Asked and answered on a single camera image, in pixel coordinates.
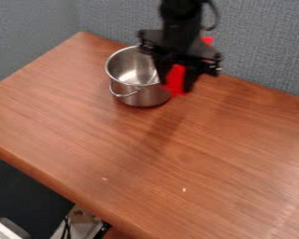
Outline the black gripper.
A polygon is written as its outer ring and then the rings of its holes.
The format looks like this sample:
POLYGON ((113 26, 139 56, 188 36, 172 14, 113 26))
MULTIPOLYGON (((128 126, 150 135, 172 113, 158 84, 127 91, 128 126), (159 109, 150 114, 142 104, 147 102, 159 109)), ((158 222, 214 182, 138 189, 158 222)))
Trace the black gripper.
MULTIPOLYGON (((166 83, 166 77, 172 67, 172 58, 170 55, 158 58, 160 48, 168 46, 176 47, 180 50, 188 49, 200 37, 198 20, 164 21, 160 29, 139 30, 140 51, 152 57, 162 84, 166 83)), ((220 63, 223 56, 216 49, 215 51, 218 52, 220 63)), ((195 65, 186 65, 184 69, 183 92, 188 93, 200 76, 200 69, 195 65)))

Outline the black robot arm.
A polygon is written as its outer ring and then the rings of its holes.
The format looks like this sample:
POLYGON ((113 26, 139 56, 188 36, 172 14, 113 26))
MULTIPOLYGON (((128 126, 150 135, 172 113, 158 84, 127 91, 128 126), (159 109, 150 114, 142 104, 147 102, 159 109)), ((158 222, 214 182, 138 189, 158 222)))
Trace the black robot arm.
POLYGON ((223 56, 202 33, 216 28, 220 14, 214 0, 162 0, 159 15, 162 28, 139 30, 139 48, 152 58, 162 88, 186 95, 202 75, 219 75, 223 56))

